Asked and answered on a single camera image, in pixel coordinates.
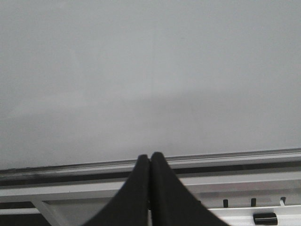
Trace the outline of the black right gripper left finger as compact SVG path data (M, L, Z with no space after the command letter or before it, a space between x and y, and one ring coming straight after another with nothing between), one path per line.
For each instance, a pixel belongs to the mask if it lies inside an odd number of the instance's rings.
M85 226L146 226L148 224L150 161L138 156L135 167L115 196Z

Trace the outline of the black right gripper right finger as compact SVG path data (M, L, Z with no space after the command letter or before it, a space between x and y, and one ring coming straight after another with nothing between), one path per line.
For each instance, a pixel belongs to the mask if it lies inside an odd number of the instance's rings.
M164 155L151 156L150 206L154 226L226 226L183 185Z

